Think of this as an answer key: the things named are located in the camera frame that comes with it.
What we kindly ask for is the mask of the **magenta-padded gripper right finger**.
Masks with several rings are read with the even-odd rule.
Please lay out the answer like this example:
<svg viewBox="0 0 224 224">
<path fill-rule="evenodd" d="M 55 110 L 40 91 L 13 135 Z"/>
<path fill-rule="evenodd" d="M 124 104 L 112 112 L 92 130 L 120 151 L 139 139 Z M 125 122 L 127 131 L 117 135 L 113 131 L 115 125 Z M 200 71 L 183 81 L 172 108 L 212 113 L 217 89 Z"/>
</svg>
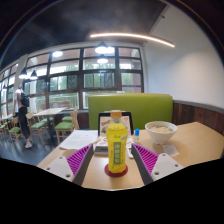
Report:
<svg viewBox="0 0 224 224">
<path fill-rule="evenodd" d="M 168 154 L 157 154 L 137 144 L 132 144 L 131 154 L 145 185 L 183 169 L 183 166 Z"/>
</svg>

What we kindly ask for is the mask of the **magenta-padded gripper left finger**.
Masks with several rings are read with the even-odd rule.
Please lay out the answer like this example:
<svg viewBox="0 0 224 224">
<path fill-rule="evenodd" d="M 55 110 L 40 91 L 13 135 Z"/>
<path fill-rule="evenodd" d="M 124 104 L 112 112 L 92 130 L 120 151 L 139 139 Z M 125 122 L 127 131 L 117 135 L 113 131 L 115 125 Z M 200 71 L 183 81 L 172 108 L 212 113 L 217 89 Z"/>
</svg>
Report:
<svg viewBox="0 0 224 224">
<path fill-rule="evenodd" d="M 93 154 L 93 145 L 90 144 L 67 157 L 59 156 L 46 166 L 45 170 L 81 186 Z"/>
</svg>

